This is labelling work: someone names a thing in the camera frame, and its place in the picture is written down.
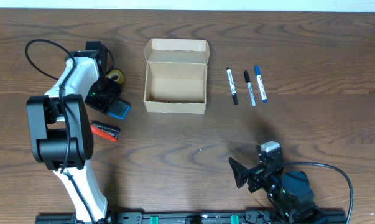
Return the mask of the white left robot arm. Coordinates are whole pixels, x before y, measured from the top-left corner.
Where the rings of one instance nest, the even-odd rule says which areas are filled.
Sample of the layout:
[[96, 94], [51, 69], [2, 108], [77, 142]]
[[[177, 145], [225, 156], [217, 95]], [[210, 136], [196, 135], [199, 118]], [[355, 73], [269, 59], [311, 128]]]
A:
[[112, 53], [100, 41], [67, 52], [65, 70], [44, 95], [27, 100], [34, 159], [62, 181], [75, 207], [73, 215], [38, 215], [36, 223], [117, 223], [96, 181], [90, 159], [94, 141], [86, 107], [123, 120], [130, 104], [120, 84], [108, 77]]

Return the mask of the yellow tape roll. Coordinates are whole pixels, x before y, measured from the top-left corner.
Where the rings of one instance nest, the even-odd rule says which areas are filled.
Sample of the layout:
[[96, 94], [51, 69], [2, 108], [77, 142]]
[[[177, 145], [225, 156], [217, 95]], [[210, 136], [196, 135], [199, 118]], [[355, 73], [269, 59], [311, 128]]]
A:
[[120, 70], [114, 69], [114, 70], [110, 71], [106, 75], [106, 77], [109, 78], [112, 81], [115, 81], [115, 82], [119, 83], [120, 85], [122, 85], [123, 82], [124, 82], [124, 75]]

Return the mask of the blue whiteboard eraser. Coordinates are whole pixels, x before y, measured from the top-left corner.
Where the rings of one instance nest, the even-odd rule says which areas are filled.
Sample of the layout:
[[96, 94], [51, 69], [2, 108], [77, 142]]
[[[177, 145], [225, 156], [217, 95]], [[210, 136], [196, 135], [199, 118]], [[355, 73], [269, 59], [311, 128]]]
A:
[[128, 114], [131, 105], [121, 99], [114, 100], [107, 111], [107, 115], [112, 116], [116, 119], [123, 120]]

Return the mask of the blue-capped white marker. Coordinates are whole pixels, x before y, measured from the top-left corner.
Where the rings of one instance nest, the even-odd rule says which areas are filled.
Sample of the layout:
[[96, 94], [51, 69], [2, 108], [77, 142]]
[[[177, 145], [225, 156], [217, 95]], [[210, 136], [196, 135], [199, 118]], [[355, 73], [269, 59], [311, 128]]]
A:
[[265, 91], [265, 88], [264, 88], [261, 71], [260, 71], [260, 68], [259, 68], [258, 65], [254, 66], [254, 71], [255, 71], [255, 74], [256, 74], [257, 84], [258, 84], [258, 87], [259, 87], [259, 92], [261, 94], [262, 102], [266, 103], [267, 102], [267, 95], [266, 95], [266, 91]]

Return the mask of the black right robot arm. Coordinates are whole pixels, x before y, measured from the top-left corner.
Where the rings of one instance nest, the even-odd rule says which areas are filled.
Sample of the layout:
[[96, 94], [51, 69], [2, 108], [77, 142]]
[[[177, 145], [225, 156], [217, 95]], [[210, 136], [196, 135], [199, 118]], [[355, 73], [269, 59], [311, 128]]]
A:
[[275, 206], [273, 221], [278, 223], [329, 223], [314, 202], [314, 193], [304, 172], [284, 172], [282, 148], [258, 146], [260, 163], [248, 169], [233, 158], [228, 162], [234, 174], [236, 186], [244, 185], [254, 193], [265, 191], [269, 201]]

